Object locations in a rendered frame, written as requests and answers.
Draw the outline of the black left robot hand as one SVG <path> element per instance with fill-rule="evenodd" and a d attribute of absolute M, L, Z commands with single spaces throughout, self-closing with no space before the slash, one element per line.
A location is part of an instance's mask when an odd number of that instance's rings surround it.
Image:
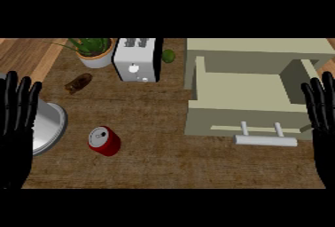
<path fill-rule="evenodd" d="M 0 78 L 0 189 L 20 189 L 29 176 L 39 90 L 41 82 L 17 79 L 16 71 Z"/>

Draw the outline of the beige open drawer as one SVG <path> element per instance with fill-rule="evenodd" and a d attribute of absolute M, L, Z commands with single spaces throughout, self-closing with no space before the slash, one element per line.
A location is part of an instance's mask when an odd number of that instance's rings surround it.
<path fill-rule="evenodd" d="M 272 136 L 274 127 L 300 140 L 311 138 L 300 84 L 317 77 L 311 61 L 294 59 L 278 74 L 209 73 L 194 60 L 194 86 L 184 133 L 231 137 L 247 126 L 255 136 Z"/>

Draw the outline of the red soda can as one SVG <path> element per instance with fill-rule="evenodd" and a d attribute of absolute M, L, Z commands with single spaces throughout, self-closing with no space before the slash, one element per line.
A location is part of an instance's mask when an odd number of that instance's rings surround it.
<path fill-rule="evenodd" d="M 120 149 L 120 138 L 107 126 L 95 127 L 86 136 L 88 148 L 104 156 L 111 156 Z"/>

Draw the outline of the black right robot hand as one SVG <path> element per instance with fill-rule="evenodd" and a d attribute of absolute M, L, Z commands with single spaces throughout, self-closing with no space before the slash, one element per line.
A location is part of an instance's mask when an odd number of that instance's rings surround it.
<path fill-rule="evenodd" d="M 325 71 L 321 79 L 300 84 L 311 122 L 314 162 L 324 187 L 335 190 L 335 78 Z"/>

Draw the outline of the green plant in white pot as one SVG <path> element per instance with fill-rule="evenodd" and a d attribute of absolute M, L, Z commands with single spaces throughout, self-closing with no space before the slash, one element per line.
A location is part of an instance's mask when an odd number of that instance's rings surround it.
<path fill-rule="evenodd" d="M 88 68 L 101 68 L 110 64 L 114 42 L 111 38 L 69 38 L 72 46 L 61 47 L 72 50 L 82 64 Z"/>

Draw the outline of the silver round lid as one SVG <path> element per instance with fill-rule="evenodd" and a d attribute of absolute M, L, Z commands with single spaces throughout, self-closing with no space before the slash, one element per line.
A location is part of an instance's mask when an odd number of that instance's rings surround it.
<path fill-rule="evenodd" d="M 38 99 L 35 121 L 32 124 L 32 155 L 47 152 L 55 145 L 66 128 L 67 116 L 63 108 Z"/>

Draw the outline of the beige cabinet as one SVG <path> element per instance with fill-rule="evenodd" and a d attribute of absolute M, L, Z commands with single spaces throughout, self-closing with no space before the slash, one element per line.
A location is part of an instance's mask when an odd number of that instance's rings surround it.
<path fill-rule="evenodd" d="M 315 69 L 335 57 L 325 38 L 187 38 L 184 88 L 191 87 L 194 59 L 203 57 L 212 73 L 278 74 L 293 59 L 308 59 Z"/>

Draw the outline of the white toaster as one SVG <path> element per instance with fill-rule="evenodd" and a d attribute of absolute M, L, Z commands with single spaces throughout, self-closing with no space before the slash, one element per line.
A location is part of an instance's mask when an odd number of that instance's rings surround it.
<path fill-rule="evenodd" d="M 162 38 L 119 38 L 111 64 L 123 82 L 157 82 Z"/>

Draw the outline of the green lime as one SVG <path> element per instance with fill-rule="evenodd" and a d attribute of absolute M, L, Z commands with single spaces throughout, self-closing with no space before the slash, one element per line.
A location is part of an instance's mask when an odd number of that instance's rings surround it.
<path fill-rule="evenodd" d="M 172 50 L 162 51 L 162 60 L 165 63 L 170 63 L 175 59 L 175 52 Z"/>

